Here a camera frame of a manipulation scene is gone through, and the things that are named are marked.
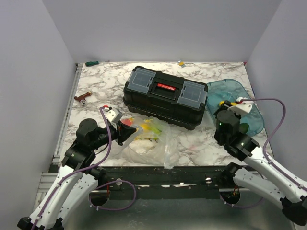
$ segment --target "teal basket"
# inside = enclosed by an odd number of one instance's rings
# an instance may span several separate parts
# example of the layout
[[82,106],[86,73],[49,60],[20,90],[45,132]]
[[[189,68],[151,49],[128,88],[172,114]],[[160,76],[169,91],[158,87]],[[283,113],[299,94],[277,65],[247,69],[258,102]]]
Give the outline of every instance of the teal basket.
[[[233,79],[209,82],[207,85],[209,87],[207,107],[214,123],[216,119],[213,114],[219,108],[220,101],[234,102],[238,97],[250,98],[241,83]],[[264,128],[263,118],[255,105],[253,105],[249,114],[240,119],[240,123],[248,123],[247,134],[251,137],[260,133]]]

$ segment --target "white wall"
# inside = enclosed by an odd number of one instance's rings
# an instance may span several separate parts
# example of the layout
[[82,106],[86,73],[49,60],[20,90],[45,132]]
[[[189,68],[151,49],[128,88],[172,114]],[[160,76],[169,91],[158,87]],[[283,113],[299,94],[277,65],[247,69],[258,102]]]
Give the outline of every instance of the white wall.
[[15,230],[51,163],[75,64],[41,0],[2,0],[0,31],[0,228]]
[[[276,97],[286,104],[285,121],[271,141],[276,159],[307,180],[307,1],[283,0],[247,63],[256,97]],[[282,109],[259,102],[268,133]]]
[[43,0],[76,62],[246,61],[281,0]]

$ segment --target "plastic bag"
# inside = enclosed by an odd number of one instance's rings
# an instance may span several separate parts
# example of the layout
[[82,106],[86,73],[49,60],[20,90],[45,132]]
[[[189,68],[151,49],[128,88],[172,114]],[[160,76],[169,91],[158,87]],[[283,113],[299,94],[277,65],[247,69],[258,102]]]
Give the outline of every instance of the plastic bag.
[[133,125],[129,125],[138,127],[138,131],[123,146],[113,144],[109,157],[124,158],[130,163],[173,168],[179,159],[179,151],[178,141],[173,137],[170,125],[155,117],[134,117],[131,122]]

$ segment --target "white marble surface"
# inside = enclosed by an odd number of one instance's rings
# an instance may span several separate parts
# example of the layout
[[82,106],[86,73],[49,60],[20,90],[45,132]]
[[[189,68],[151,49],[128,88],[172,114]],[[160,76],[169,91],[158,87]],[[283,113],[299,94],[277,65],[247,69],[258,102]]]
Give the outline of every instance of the white marble surface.
[[[123,88],[131,71],[137,65],[145,68],[160,70],[165,73],[184,77],[194,81],[205,83],[232,78],[239,81],[251,97],[254,97],[251,85],[242,62],[238,63],[186,63],[181,68],[177,63],[101,63],[96,66],[83,66],[76,95],[79,96],[88,91],[93,95],[86,98],[86,105],[81,106],[77,101],[73,103],[73,109],[69,119],[69,125],[61,150],[61,159],[67,148],[75,140],[75,131],[79,123],[85,118],[95,119],[99,126],[105,127],[99,113],[99,107],[110,105],[120,109],[124,117],[131,117],[124,105]],[[171,125],[174,136],[178,139],[179,160],[177,165],[227,165],[230,162],[242,164],[230,156],[223,147],[214,140],[215,126],[206,109],[202,123],[193,131],[183,127]],[[263,145],[267,136],[263,130],[254,136],[254,139]],[[128,162],[126,159],[108,159],[104,165],[108,166],[137,166],[139,164]]]

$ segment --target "red logo sticker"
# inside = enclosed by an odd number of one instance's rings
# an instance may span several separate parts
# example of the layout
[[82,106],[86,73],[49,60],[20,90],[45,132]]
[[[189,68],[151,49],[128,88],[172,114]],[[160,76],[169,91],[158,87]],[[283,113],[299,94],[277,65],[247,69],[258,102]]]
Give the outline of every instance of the red logo sticker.
[[169,86],[169,85],[164,85],[164,84],[160,84],[158,83],[157,85],[158,87],[161,87],[161,88],[164,88],[164,89],[167,89],[167,90],[172,90],[172,91],[175,91],[175,87],[172,87],[172,86]]

